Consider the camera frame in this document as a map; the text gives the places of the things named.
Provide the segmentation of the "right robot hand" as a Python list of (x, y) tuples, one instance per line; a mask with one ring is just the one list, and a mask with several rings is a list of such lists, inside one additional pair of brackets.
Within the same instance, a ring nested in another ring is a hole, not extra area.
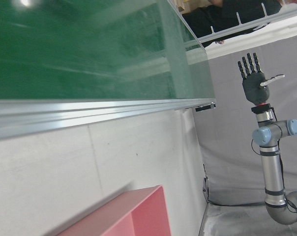
[(253, 58), (250, 53), (247, 53), (246, 57), (242, 57), (242, 61), (238, 61), (238, 67), (245, 97), (255, 106), (259, 106), (268, 100), (268, 85), (270, 83), (285, 77), (284, 74), (278, 74), (267, 79), (261, 70), (256, 53), (253, 53)]

